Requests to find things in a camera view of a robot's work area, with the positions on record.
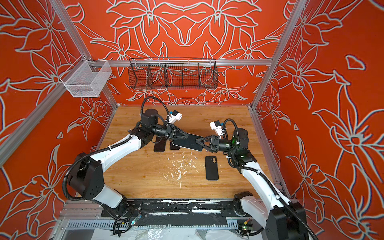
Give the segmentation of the aluminium frame rail back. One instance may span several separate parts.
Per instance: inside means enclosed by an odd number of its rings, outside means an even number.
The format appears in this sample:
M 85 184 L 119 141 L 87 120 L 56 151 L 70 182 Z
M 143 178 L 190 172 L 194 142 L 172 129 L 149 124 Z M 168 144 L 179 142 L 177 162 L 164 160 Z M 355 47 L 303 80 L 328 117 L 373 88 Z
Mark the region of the aluminium frame rail back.
M 219 59 L 219 60 L 203 60 L 203 59 L 176 59 L 176 60 L 128 60 L 118 61 L 110 60 L 106 61 L 110 67 L 129 67 L 131 64 L 204 64 L 212 63 L 218 67 L 226 66 L 270 66 L 272 59 Z

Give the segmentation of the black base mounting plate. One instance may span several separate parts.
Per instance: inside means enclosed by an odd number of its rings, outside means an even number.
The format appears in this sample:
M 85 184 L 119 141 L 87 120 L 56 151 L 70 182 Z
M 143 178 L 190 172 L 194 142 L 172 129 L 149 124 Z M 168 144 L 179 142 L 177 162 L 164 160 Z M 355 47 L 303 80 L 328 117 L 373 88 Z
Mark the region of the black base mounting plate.
M 234 199 L 129 199 L 133 213 L 154 215 L 216 214 L 223 217 L 250 217 Z

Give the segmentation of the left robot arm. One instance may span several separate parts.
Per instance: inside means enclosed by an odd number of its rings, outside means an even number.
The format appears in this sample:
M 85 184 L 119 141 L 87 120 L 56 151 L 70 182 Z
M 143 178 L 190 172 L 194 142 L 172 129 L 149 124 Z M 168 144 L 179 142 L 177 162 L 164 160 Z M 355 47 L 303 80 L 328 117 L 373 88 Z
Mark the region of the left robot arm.
M 89 200 L 110 209 L 122 207 L 124 196 L 105 184 L 104 172 L 125 156 L 145 147 L 154 137 L 172 141 L 188 137 L 186 132 L 175 126 L 175 122 L 183 116 L 178 111 L 167 112 L 162 124 L 159 124 L 162 117 L 155 109 L 141 112 L 140 116 L 140 121 L 120 141 L 77 156 L 63 178 L 62 189 L 68 200 Z

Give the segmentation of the white mesh basket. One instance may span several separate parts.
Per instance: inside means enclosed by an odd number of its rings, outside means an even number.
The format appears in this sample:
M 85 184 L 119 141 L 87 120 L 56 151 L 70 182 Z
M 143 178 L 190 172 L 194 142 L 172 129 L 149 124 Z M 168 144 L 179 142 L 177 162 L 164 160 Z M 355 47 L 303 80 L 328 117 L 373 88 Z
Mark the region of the white mesh basket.
M 111 74 L 108 61 L 80 60 L 64 72 L 60 81 L 75 98 L 96 98 L 100 96 Z

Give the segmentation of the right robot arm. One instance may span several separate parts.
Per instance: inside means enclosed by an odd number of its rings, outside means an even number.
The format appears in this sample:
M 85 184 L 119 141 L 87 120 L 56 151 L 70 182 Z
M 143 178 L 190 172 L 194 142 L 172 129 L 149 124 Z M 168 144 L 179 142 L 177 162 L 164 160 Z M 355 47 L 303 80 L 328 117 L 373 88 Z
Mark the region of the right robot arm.
M 245 177 L 262 200 L 260 204 L 250 193 L 240 193 L 235 199 L 240 210 L 250 215 L 261 226 L 255 231 L 264 240 L 316 240 L 318 237 L 307 223 L 304 207 L 293 203 L 265 175 L 249 150 L 245 129 L 234 130 L 231 138 L 212 135 L 196 139 L 209 152 L 226 153 L 230 167 Z

